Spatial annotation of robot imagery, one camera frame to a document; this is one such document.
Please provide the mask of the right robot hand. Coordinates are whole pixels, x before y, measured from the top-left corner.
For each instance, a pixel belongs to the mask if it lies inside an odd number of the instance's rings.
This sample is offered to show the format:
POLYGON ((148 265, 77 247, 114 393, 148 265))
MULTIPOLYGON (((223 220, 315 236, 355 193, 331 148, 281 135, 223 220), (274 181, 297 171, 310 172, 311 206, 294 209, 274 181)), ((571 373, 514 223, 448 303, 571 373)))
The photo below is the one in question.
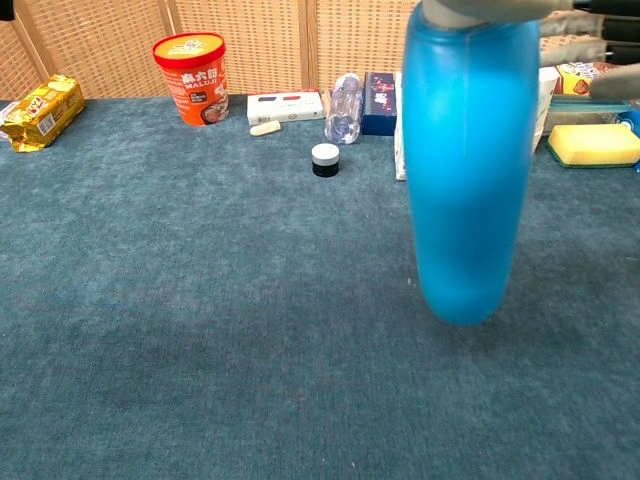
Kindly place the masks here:
POLYGON ((517 23, 541 20, 541 35, 587 33, 596 39, 549 50, 541 57, 544 66, 572 61, 589 62, 606 54, 604 17, 622 16, 637 10, 637 1, 424 1, 423 14, 429 22, 445 29, 463 29, 488 23, 517 23))

